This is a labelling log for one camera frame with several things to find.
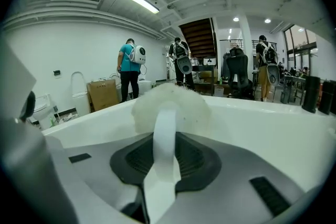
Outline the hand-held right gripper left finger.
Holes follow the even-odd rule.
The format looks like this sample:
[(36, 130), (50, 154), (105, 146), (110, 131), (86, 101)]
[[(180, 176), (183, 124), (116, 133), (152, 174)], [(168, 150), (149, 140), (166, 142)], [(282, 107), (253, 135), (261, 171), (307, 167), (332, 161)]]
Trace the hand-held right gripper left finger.
[(153, 136), (72, 147), (66, 153), (74, 170), (107, 205), (140, 223), (151, 223), (144, 179), (153, 165)]

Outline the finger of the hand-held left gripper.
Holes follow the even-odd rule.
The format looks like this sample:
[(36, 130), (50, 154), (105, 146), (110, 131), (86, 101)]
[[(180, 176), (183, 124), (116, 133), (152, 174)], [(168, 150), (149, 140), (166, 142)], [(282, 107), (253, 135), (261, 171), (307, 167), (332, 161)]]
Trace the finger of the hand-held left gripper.
[(34, 113), (36, 103), (36, 97), (33, 91), (31, 91), (26, 99), (26, 102), (22, 108), (19, 119), (21, 121), (26, 121)]

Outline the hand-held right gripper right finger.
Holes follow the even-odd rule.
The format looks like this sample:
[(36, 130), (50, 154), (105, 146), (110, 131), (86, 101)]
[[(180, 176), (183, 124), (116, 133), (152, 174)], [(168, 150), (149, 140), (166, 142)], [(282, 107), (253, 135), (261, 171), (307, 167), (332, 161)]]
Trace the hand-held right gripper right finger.
[(265, 223), (273, 218), (250, 180), (264, 177), (293, 205), (305, 191), (255, 153), (209, 138), (187, 137), (213, 149), (222, 162), (218, 176), (203, 190), (182, 192), (159, 223)]

